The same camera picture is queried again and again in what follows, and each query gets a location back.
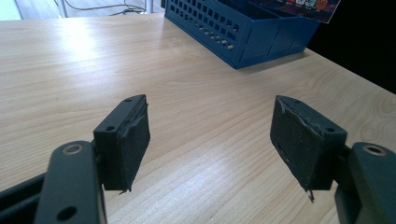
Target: wire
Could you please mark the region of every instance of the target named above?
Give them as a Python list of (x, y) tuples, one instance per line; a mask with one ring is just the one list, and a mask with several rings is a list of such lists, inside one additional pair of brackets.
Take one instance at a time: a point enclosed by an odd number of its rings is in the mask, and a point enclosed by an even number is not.
[(128, 7), (121, 12), (114, 13), (109, 16), (115, 16), (115, 15), (120, 15), (120, 14), (125, 15), (128, 12), (144, 13), (144, 12), (146, 12), (146, 3), (147, 3), (147, 0), (145, 0), (145, 7), (138, 7), (138, 6), (134, 6), (134, 5), (129, 5), (126, 3), (126, 0), (124, 0), (124, 4), (104, 6), (104, 7), (73, 7), (67, 0), (61, 0), (61, 1), (65, 1), (67, 5), (69, 5), (71, 8), (73, 8), (75, 10), (94, 10), (94, 9), (109, 8), (109, 7)]

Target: wooden table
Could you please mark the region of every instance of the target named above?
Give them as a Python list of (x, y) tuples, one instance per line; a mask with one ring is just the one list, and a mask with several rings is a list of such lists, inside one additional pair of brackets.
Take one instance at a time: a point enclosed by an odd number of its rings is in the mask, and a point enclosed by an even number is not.
[(148, 97), (151, 142), (131, 193), (106, 192), (109, 223), (337, 223), (269, 138), (275, 96), (396, 149), (396, 97), (305, 53), (234, 70), (163, 14), (0, 22), (0, 190), (44, 173), (50, 153), (124, 98)]

